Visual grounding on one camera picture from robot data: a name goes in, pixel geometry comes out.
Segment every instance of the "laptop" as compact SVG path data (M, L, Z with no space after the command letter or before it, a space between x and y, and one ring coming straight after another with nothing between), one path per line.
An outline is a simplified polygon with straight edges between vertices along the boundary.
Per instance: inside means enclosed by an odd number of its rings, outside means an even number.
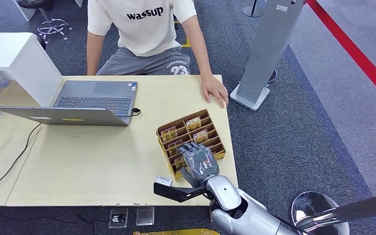
M128 126L137 82L66 81L53 107L4 107L0 111L48 125Z

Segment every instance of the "floor socket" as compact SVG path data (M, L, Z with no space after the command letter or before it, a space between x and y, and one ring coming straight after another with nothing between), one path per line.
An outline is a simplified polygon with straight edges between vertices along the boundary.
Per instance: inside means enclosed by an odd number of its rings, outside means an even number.
M114 208L110 211L109 229L126 228L127 218L129 217L128 208Z
M136 210L136 226L153 225L155 207L138 207Z

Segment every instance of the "small card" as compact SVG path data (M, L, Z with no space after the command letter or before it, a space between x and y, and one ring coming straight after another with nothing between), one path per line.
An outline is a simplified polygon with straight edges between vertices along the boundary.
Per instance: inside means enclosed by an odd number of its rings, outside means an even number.
M187 121L188 131L193 131L193 130L200 128L200 127L201 127L201 117L196 117L194 119Z
M180 157L180 158L175 159L176 171L180 170L184 166L186 166L185 161L184 161L184 157Z
M178 152L178 147L182 145L182 140L178 140L168 145L169 155L172 156Z
M208 131L207 130L200 131L197 134L195 134L193 137L194 137L194 142L202 143L208 140Z
M164 142L178 137L178 133L176 132L176 127L173 126L169 129L161 131L161 136L162 136L162 141Z

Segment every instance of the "person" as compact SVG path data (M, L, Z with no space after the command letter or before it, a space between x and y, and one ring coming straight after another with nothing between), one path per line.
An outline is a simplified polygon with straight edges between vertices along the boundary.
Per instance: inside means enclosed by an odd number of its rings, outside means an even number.
M197 60L204 99L228 105L228 92L212 74L192 0L89 0L87 75L186 75L190 58L175 41L174 15ZM97 71L111 24L119 31L118 51Z

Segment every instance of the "white t-shirt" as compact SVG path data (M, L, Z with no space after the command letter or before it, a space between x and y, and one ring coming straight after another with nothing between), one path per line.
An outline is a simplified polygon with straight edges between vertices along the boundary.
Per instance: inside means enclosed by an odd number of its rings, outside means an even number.
M112 23L119 47L136 56L151 56L180 46L173 15L180 23L196 15L192 0L89 0L88 31L104 36Z

